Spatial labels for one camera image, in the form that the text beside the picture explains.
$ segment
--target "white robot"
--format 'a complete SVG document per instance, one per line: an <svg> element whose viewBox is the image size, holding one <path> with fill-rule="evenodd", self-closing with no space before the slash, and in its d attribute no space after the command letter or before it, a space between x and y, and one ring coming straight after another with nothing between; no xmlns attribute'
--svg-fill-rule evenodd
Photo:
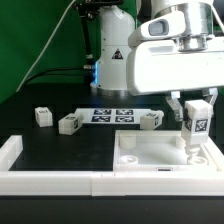
<svg viewBox="0 0 224 224"><path fill-rule="evenodd" d="M223 68L224 38L213 35L213 0L152 0L152 20L129 37L127 86L133 95L166 92L177 121L183 121L188 164L206 164L198 156L208 139ZM203 90L205 100L178 98L183 90Z"/></svg>

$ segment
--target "white box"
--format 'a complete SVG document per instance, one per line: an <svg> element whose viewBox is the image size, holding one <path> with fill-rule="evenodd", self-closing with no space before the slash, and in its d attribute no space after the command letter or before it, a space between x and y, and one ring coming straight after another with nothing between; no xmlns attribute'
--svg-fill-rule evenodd
<svg viewBox="0 0 224 224"><path fill-rule="evenodd" d="M47 107L35 108L35 117L40 127L53 126L52 113Z"/></svg>
<svg viewBox="0 0 224 224"><path fill-rule="evenodd" d="M72 135L82 127L83 117L77 114L68 114L58 122L59 134Z"/></svg>

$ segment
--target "green background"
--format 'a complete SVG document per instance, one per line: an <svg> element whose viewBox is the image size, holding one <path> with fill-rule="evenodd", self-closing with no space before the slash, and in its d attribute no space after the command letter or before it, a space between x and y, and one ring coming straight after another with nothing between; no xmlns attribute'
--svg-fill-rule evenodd
<svg viewBox="0 0 224 224"><path fill-rule="evenodd" d="M12 95L36 60L71 0L7 0L0 4L0 102ZM135 1L122 9L135 16ZM88 22L94 58L100 56L99 19ZM85 64L85 45L77 11L69 10L41 61L31 73ZM44 77L39 81L82 82L80 77Z"/></svg>

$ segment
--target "black surface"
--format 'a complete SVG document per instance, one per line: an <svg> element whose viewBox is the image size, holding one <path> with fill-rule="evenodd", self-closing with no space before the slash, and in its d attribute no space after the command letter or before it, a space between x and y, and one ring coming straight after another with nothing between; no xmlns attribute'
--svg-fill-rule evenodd
<svg viewBox="0 0 224 224"><path fill-rule="evenodd" d="M201 99L188 92L181 100ZM39 128L34 108L48 106L54 127ZM112 170L113 142L121 126L85 125L72 136L58 135L57 121L76 108L163 110L160 129L180 130L164 95L110 98L82 85L35 84L0 105L0 144L22 134L24 152L12 170ZM224 150L224 97L219 96L210 136ZM139 129L138 125L126 129ZM224 223L223 197L0 197L1 223Z"/></svg>
<svg viewBox="0 0 224 224"><path fill-rule="evenodd" d="M201 99L200 91L185 92L184 100ZM36 107L48 107L53 127L40 128ZM139 125L88 124L72 136L59 135L58 121L77 108L150 108L165 114L159 129L180 130L181 122L165 101L165 96L111 98L93 95L84 85L33 84L0 105L0 144L13 134L23 136L23 153L11 170L112 171L115 130L139 129ZM224 151L224 97L219 96L212 119L210 137Z"/></svg>

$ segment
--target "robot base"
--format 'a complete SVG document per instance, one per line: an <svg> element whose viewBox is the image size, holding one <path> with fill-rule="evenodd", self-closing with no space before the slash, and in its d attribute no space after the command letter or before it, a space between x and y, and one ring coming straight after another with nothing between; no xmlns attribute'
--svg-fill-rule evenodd
<svg viewBox="0 0 224 224"><path fill-rule="evenodd" d="M103 96L119 96L119 97L126 97L130 96L130 93L127 90L110 90L110 89L102 89L94 84L91 84L91 92L94 94L99 94Z"/></svg>

